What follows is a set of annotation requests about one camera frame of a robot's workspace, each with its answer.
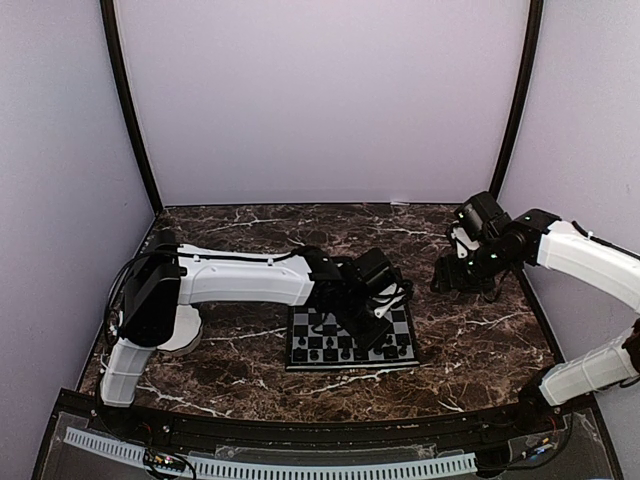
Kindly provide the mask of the black white chessboard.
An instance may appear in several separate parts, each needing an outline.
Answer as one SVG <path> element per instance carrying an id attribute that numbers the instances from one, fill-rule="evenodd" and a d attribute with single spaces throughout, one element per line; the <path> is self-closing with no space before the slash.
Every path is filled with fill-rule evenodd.
<path id="1" fill-rule="evenodd" d="M 288 309 L 285 369 L 287 371 L 332 371 L 343 369 L 400 369 L 420 364 L 410 310 L 393 308 L 385 315 L 392 329 L 384 342 L 370 350 L 356 346 L 332 315 L 324 316 L 306 307 Z M 407 355 L 398 350 L 407 346 Z M 296 348 L 306 350 L 305 359 L 296 362 Z"/>

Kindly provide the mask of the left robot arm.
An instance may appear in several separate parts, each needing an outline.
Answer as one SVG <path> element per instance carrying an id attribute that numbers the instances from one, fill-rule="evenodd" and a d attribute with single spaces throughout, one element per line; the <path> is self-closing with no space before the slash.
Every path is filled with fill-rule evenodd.
<path id="1" fill-rule="evenodd" d="M 315 246 L 283 254 L 216 251 L 179 243 L 163 230 L 116 274 L 103 310 L 112 350 L 97 385 L 101 417 L 120 436 L 141 427 L 132 407 L 151 354 L 176 333 L 178 309 L 208 302 L 275 303 L 332 315 L 370 349 L 390 328 L 386 313 L 412 286 L 373 248 L 357 258 Z"/>

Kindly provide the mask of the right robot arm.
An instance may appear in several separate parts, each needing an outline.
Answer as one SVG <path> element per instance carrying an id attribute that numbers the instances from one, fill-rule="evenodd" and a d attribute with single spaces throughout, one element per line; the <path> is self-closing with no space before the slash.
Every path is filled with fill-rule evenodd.
<path id="1" fill-rule="evenodd" d="M 448 233 L 454 251 L 439 258 L 433 291 L 482 292 L 525 266 L 567 358 L 537 375 L 510 413 L 534 432 L 577 397 L 639 381 L 639 256 L 539 209 L 512 219 L 461 208 Z"/>

